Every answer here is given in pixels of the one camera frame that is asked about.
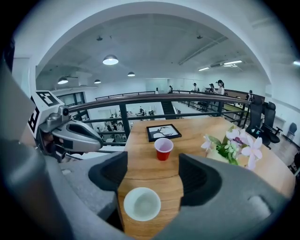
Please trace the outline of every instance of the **floor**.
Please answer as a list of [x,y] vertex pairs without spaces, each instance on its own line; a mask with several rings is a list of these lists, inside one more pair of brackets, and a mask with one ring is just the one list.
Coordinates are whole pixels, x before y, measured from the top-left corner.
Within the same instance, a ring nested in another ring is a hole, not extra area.
[[280,136],[279,143],[270,144],[271,151],[273,151],[287,166],[293,163],[294,156],[299,151],[297,147],[285,137]]

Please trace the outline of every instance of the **red cup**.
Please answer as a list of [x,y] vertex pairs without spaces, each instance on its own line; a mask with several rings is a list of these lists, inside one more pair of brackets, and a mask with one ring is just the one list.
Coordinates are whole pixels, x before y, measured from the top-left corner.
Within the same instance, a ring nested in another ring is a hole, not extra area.
[[157,158],[160,161],[166,161],[169,158],[170,152],[173,149],[173,142],[167,138],[158,138],[154,142],[154,147],[156,149]]

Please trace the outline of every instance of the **picture frame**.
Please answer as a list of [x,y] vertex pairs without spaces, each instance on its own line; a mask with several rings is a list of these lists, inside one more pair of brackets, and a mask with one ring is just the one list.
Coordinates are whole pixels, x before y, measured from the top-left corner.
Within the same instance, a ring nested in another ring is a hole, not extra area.
[[149,142],[155,142],[158,138],[177,138],[182,137],[181,133],[173,124],[164,124],[158,126],[147,127]]

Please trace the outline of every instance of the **ceiling lamp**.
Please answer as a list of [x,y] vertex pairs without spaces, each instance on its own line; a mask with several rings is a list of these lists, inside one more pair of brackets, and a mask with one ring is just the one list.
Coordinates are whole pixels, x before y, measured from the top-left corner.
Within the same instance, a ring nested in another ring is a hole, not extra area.
[[198,71],[203,71],[203,70],[206,70],[206,69],[209,69],[209,67],[205,67],[205,68],[199,69]]
[[300,61],[295,61],[293,64],[300,66]]
[[135,73],[134,72],[129,72],[128,73],[128,77],[134,77],[135,76]]
[[117,64],[119,61],[117,59],[117,57],[115,55],[107,55],[104,59],[103,59],[103,63],[105,65],[114,65]]
[[58,84],[65,84],[65,83],[68,83],[69,81],[67,80],[66,77],[61,77],[59,80],[58,80]]
[[223,63],[223,65],[229,65],[229,64],[240,63],[240,62],[242,62],[242,61],[238,60],[238,61],[234,61],[234,62],[225,62],[225,63]]

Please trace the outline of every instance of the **wooden table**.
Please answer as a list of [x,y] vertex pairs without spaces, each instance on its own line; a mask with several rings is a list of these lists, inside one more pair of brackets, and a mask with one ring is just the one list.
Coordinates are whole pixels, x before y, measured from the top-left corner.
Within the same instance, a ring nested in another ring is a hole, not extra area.
[[[172,123],[182,134],[174,138],[174,148],[166,161],[156,159],[154,143],[148,141],[147,126]],[[190,153],[206,156],[200,146],[204,135],[209,134],[220,140],[232,123],[221,117],[156,120],[136,122],[131,129],[125,151],[128,152],[128,171],[122,181],[118,198],[124,221],[125,233],[136,239],[150,239],[161,231],[179,211],[180,198],[183,196],[182,182],[178,175],[178,155]],[[267,147],[261,147],[263,158],[256,164],[255,173],[271,184],[278,192],[291,197],[295,177],[286,165]],[[147,222],[131,219],[124,211],[126,194],[137,187],[153,189],[160,197],[161,211]]]

